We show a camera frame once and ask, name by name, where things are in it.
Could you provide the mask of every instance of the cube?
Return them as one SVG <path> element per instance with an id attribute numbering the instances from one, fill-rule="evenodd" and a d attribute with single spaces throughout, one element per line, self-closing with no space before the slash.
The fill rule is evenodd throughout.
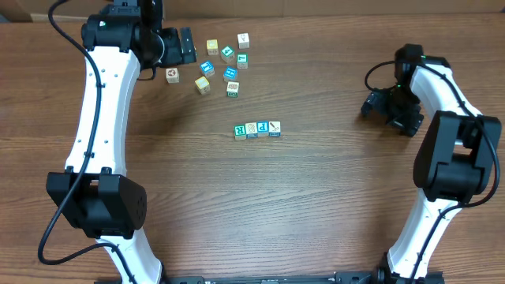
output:
<path id="1" fill-rule="evenodd" d="M 228 82 L 228 88 L 226 89 L 226 95 L 230 98 L 238 97 L 238 82 Z"/>
<path id="2" fill-rule="evenodd" d="M 214 66 L 212 65 L 212 63 L 210 61 L 206 61 L 206 62 L 200 64 L 200 71 L 202 72 L 202 74 L 206 78 L 209 78 L 215 74 Z"/>
<path id="3" fill-rule="evenodd" d="M 245 136 L 247 139 L 258 137 L 258 129 L 256 128 L 255 122 L 245 124 Z"/>
<path id="4" fill-rule="evenodd" d="M 209 55 L 217 55 L 217 54 L 219 54 L 218 40 L 217 39 L 209 39 L 209 40 L 207 40 L 207 53 Z"/>
<path id="5" fill-rule="evenodd" d="M 211 85 L 208 83 L 207 78 L 201 77 L 195 81 L 198 91 L 202 95 L 206 95 L 211 92 Z"/>
<path id="6" fill-rule="evenodd" d="M 258 137 L 268 136 L 268 121 L 258 122 Z"/>
<path id="7" fill-rule="evenodd" d="M 281 136 L 281 122 L 269 121 L 268 122 L 268 135 L 273 137 Z"/>
<path id="8" fill-rule="evenodd" d="M 166 81 L 168 83 L 179 83 L 179 71 L 177 68 L 166 69 Z"/>
<path id="9" fill-rule="evenodd" d="M 230 64 L 235 59 L 235 50 L 230 46 L 227 46 L 221 50 L 221 58 L 227 64 Z"/>
<path id="10" fill-rule="evenodd" d="M 234 126 L 235 140 L 244 140 L 245 136 L 245 125 Z"/>
<path id="11" fill-rule="evenodd" d="M 238 71 L 236 69 L 231 68 L 231 67 L 227 67 L 223 76 L 224 76 L 224 80 L 226 82 L 228 82 L 228 81 L 236 81 L 237 80 L 237 76 L 238 76 Z"/>
<path id="12" fill-rule="evenodd" d="M 238 49 L 246 49 L 249 48 L 249 34 L 243 33 L 243 34 L 238 34 Z"/>
<path id="13" fill-rule="evenodd" d="M 237 54 L 237 69 L 247 69 L 249 67 L 249 57 L 247 54 Z"/>

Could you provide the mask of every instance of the wood surface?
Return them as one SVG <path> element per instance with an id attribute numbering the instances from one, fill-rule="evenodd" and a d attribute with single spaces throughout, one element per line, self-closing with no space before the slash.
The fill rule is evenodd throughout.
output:
<path id="1" fill-rule="evenodd" d="M 416 196 L 412 139 L 364 120 L 365 73 L 405 43 L 444 56 L 483 113 L 505 121 L 505 17 L 500 14 L 173 21 L 190 26 L 198 62 L 211 59 L 212 94 L 198 65 L 138 82 L 126 137 L 129 178 L 148 193 L 144 228 L 169 275 L 320 275 L 372 269 L 398 238 Z M 80 38 L 80 24 L 62 27 Z M 251 40 L 238 99 L 226 97 L 206 40 Z M 92 283 L 118 276 L 104 251 L 49 267 L 39 239 L 56 206 L 45 190 L 73 145 L 84 59 L 49 24 L 0 24 L 0 283 Z M 142 77 L 150 74 L 144 72 Z M 371 78 L 394 83 L 393 69 Z M 233 126 L 282 122 L 281 138 L 235 141 Z M 505 150 L 499 149 L 505 161 Z M 447 283 L 505 282 L 505 194 L 462 211 L 430 262 Z M 46 255 L 93 243 L 60 220 Z"/>

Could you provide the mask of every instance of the wooden table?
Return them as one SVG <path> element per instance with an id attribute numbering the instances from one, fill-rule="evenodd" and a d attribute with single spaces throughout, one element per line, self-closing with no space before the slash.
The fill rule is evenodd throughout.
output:
<path id="1" fill-rule="evenodd" d="M 212 94 L 198 94 L 198 65 L 181 83 L 160 71 L 131 103 L 129 177 L 148 192 L 144 224 L 169 275 L 318 275 L 372 269 L 399 236 L 416 189 L 413 138 L 364 120 L 365 73 L 405 43 L 452 64 L 483 113 L 505 121 L 502 14 L 175 21 L 237 46 L 251 38 L 238 99 L 226 97 L 224 62 L 211 57 Z M 80 38 L 80 24 L 62 27 Z M 36 250 L 56 209 L 49 171 L 62 171 L 84 90 L 84 59 L 49 24 L 0 24 L 0 282 L 91 283 L 118 276 L 104 251 L 44 266 Z M 391 67 L 371 84 L 395 82 Z M 280 120 L 281 138 L 235 141 L 233 126 Z M 499 150 L 505 161 L 505 150 Z M 505 282 L 505 194 L 461 212 L 432 257 L 447 283 Z M 56 258 L 92 244 L 63 219 L 46 247 Z"/>

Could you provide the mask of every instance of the yellow cube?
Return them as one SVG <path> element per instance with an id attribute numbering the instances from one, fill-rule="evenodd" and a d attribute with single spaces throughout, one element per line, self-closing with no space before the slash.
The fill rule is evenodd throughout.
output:
<path id="1" fill-rule="evenodd" d="M 202 95 L 206 95 L 211 91 L 211 85 L 208 82 L 207 78 L 201 77 L 198 80 L 195 81 L 196 87 L 198 88 L 198 91 Z"/>
<path id="2" fill-rule="evenodd" d="M 217 39 L 209 39 L 207 41 L 207 52 L 209 55 L 218 55 L 219 54 Z"/>

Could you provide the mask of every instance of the wooden block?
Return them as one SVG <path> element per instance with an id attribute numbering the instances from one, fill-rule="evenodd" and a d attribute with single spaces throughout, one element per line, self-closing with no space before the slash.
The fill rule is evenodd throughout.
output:
<path id="1" fill-rule="evenodd" d="M 247 69 L 249 67 L 249 56 L 247 54 L 237 54 L 237 69 Z"/>
<path id="2" fill-rule="evenodd" d="M 226 89 L 226 95 L 230 98 L 238 97 L 238 82 L 228 82 L 228 88 Z"/>
<path id="3" fill-rule="evenodd" d="M 210 78 L 212 75 L 215 74 L 214 66 L 210 61 L 206 61 L 200 64 L 200 71 L 206 78 Z"/>
<path id="4" fill-rule="evenodd" d="M 179 83 L 179 70 L 177 68 L 167 68 L 165 74 L 168 83 Z"/>
<path id="5" fill-rule="evenodd" d="M 268 135 L 273 137 L 281 136 L 281 122 L 269 121 L 268 122 Z"/>
<path id="6" fill-rule="evenodd" d="M 244 140 L 246 138 L 245 125 L 234 126 L 234 133 L 235 133 L 235 140 Z"/>
<path id="7" fill-rule="evenodd" d="M 226 71 L 224 72 L 224 80 L 226 82 L 228 81 L 236 81 L 238 78 L 238 71 L 234 68 L 227 67 Z"/>
<path id="8" fill-rule="evenodd" d="M 198 91 L 202 95 L 206 95 L 211 92 L 211 85 L 208 83 L 207 78 L 201 77 L 195 81 Z"/>
<path id="9" fill-rule="evenodd" d="M 235 50 L 230 46 L 227 46 L 221 50 L 221 58 L 227 64 L 230 64 L 235 59 Z"/>
<path id="10" fill-rule="evenodd" d="M 259 121 L 258 126 L 258 137 L 268 136 L 268 121 Z"/>
<path id="11" fill-rule="evenodd" d="M 207 40 L 207 53 L 209 55 L 217 55 L 217 54 L 219 54 L 218 40 L 217 39 L 209 39 L 209 40 Z"/>
<path id="12" fill-rule="evenodd" d="M 258 129 L 255 122 L 245 124 L 245 136 L 247 139 L 258 138 Z"/>
<path id="13" fill-rule="evenodd" d="M 238 34 L 238 49 L 249 48 L 249 33 Z"/>

